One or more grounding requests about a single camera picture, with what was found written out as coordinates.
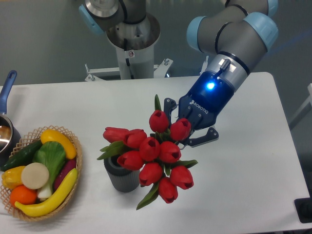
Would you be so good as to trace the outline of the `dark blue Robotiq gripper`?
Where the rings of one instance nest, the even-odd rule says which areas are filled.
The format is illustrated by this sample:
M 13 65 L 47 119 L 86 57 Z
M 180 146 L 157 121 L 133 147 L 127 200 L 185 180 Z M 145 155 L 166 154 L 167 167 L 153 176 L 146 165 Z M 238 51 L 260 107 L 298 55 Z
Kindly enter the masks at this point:
M 249 68 L 231 54 L 218 54 L 208 64 L 186 95 L 175 100 L 164 99 L 164 113 L 171 122 L 172 111 L 178 106 L 178 118 L 186 118 L 192 129 L 208 128 L 206 135 L 187 138 L 179 143 L 192 148 L 219 139 L 219 133 L 211 127 L 225 105 L 250 74 Z

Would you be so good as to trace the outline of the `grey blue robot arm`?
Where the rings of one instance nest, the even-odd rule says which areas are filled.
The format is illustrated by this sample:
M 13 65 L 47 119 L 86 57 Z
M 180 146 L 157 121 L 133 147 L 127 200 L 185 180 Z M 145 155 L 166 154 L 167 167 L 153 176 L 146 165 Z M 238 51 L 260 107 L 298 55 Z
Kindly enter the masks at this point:
M 214 124 L 218 114 L 242 85 L 278 37 L 272 20 L 275 0 L 228 0 L 212 18 L 196 17 L 187 28 L 193 49 L 215 54 L 198 80 L 178 102 L 166 99 L 164 112 L 191 123 L 191 131 L 207 129 L 184 146 L 196 147 L 218 139 Z M 85 0 L 81 18 L 94 34 L 105 33 L 115 47 L 122 79 L 154 78 L 154 46 L 160 36 L 157 19 L 147 13 L 143 0 Z

